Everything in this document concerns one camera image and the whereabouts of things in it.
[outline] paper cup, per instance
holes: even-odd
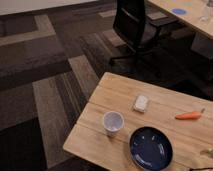
[[[116,133],[123,128],[124,119],[121,113],[110,111],[103,116],[103,126],[109,137],[114,137]]]

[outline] gray carpet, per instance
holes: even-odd
[[[143,61],[134,74],[131,60],[110,67],[110,57],[128,53],[112,29],[114,14],[115,2],[102,0],[0,18],[0,170],[103,170],[62,145],[106,71],[213,98],[213,83],[195,70],[207,61],[190,51],[193,35],[162,40],[146,57],[160,78]]]

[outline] office chair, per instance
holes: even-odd
[[[140,56],[153,55],[151,49],[157,45],[161,28],[175,21],[175,19],[167,19],[166,22],[150,21],[147,23],[144,0],[117,0],[117,12],[113,29],[118,36],[126,42],[133,54],[112,57],[109,60],[109,64],[113,66],[115,60],[132,58],[133,69]]]

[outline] carrot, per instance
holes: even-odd
[[[188,113],[183,113],[180,115],[176,115],[175,119],[179,119],[179,120],[185,120],[185,119],[199,119],[202,116],[202,113],[200,112],[188,112]]]

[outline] blue object on desk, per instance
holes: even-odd
[[[172,12],[177,14],[177,15],[184,15],[186,14],[186,10],[184,9],[180,9],[180,8],[174,8],[172,9]]]
[[[166,168],[172,160],[171,143],[155,128],[137,129],[132,134],[129,145],[133,161],[143,169],[159,171]]]

